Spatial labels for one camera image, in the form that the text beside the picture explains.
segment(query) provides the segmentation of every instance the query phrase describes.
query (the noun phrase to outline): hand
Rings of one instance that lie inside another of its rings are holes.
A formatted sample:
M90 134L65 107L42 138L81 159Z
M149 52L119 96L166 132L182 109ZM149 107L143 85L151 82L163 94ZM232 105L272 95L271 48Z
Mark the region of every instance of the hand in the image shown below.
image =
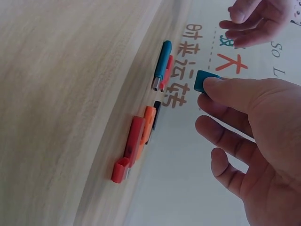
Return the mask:
M213 175L242 199L252 226L301 226L301 87L283 80L207 78L198 105L208 116L197 131L213 144ZM249 166L246 174L226 153Z
M232 21L221 21L228 29L226 37L237 48L245 48L271 41L290 21L296 0L236 0L230 7Z

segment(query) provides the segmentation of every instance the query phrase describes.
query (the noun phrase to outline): wood grain surface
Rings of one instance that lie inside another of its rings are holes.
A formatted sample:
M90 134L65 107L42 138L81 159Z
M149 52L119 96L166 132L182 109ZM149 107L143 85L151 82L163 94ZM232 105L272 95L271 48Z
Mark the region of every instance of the wood grain surface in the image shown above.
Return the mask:
M0 2L0 225L121 226L142 159L110 181L190 0Z

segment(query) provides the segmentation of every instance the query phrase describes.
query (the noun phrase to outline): printed poster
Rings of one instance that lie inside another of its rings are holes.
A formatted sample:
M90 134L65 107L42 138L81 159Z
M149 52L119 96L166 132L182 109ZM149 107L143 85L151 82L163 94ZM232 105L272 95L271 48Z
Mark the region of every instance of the printed poster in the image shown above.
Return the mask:
M195 120L205 113L193 86L198 70L301 85L301 1L296 0L290 24L272 42L239 49L219 28L232 4L195 0L191 7L126 226L249 225L242 202L211 173L214 146L195 130ZM229 160L246 172L245 164Z

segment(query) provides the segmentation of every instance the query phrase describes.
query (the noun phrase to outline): fingers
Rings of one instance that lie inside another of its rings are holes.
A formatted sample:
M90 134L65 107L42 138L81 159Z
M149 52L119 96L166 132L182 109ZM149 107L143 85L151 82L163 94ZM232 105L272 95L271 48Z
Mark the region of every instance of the fingers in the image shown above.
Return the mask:
M236 0L228 9L231 20L237 24L245 22L257 8L261 0Z
M245 174L229 163L226 153L220 148L215 148L211 152L211 170L222 185L240 197L241 185Z
M204 89L215 102L234 108L248 114L260 94L259 80L207 78L204 80Z
M262 16L257 12L253 14L242 24L237 24L233 21L223 20L220 22L220 28L228 30L243 31L246 29L252 29L262 20Z
M196 121L196 129L211 143L249 165L257 145L240 135L224 128L208 116L200 116Z
M218 104L205 94L201 94L198 97L198 105L209 115L253 138L253 133L247 114Z
M272 38L279 33L281 28L282 27L274 21L262 20L258 24L257 28L245 31L228 32L227 35L231 36L231 38L235 40L234 45L237 48L249 47L272 40Z

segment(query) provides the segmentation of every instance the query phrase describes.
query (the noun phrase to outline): teal cap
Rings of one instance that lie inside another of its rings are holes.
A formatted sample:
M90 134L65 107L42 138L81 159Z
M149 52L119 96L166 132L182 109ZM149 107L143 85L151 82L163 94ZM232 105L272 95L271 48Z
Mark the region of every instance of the teal cap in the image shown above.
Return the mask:
M220 76L212 74L210 72L198 71L196 82L194 83L194 90L197 92L206 93L203 87L203 82L208 77L216 77L219 79L221 78Z

